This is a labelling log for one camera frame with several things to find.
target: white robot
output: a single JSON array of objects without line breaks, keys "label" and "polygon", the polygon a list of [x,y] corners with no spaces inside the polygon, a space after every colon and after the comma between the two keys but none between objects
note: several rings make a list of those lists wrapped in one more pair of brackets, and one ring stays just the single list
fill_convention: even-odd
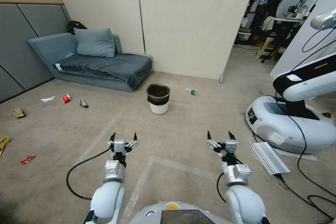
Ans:
[{"label": "white robot", "polygon": [[[317,30],[335,29],[336,9],[316,16],[310,25]],[[336,91],[336,53],[278,75],[273,87],[283,98],[259,97],[246,111],[246,121],[255,134],[274,147],[295,153],[305,147],[302,132],[305,153],[327,148],[336,141],[333,116],[304,101]]]},{"label": "white robot", "polygon": [[[230,134],[231,139],[223,143],[211,140],[208,132],[207,145],[218,153],[222,159],[223,178],[229,187],[225,194],[226,202],[235,224],[243,223],[269,223],[266,210],[261,198],[246,185],[251,170],[242,164],[234,155],[238,142]],[[91,209],[87,215],[86,224],[101,223],[107,220],[109,224],[117,224],[121,218],[121,209],[125,197],[123,181],[125,179],[125,158],[127,153],[138,144],[134,134],[132,142],[114,140],[115,133],[107,142],[112,150],[111,157],[105,165],[105,178],[103,186],[94,193]],[[129,224],[154,223],[204,223],[204,224],[230,224],[230,222],[213,215],[207,210],[183,202],[160,202],[143,208],[129,222]]]}]

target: trash can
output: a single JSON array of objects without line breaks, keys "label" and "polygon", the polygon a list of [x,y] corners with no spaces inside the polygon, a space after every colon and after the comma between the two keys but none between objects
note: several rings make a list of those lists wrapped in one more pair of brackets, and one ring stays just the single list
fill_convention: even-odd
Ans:
[{"label": "trash can", "polygon": [[163,114],[168,110],[170,88],[160,84],[150,84],[146,90],[147,101],[154,114]]}]

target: black trash bag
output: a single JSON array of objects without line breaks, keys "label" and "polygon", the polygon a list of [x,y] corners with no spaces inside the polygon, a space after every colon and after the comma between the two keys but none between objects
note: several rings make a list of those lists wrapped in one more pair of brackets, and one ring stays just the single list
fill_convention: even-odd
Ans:
[{"label": "black trash bag", "polygon": [[151,104],[160,106],[169,101],[170,88],[160,84],[150,84],[146,90],[147,101]]}]

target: plastic bottle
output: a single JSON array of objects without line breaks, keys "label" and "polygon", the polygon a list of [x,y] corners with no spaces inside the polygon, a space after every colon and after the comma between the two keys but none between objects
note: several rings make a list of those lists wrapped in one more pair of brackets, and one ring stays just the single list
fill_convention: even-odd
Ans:
[{"label": "plastic bottle", "polygon": [[191,93],[192,95],[197,95],[197,91],[194,89],[187,89],[187,92]]}]

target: sofa cushion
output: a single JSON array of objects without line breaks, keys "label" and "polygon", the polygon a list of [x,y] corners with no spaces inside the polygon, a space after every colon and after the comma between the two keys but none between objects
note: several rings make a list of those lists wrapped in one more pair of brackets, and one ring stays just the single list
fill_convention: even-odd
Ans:
[{"label": "sofa cushion", "polygon": [[152,61],[143,55],[117,54],[114,58],[99,58],[74,54],[57,60],[53,67],[61,72],[126,81],[135,89],[151,72]]},{"label": "sofa cushion", "polygon": [[83,30],[75,28],[80,55],[113,58],[116,46],[109,28],[102,30]]}]

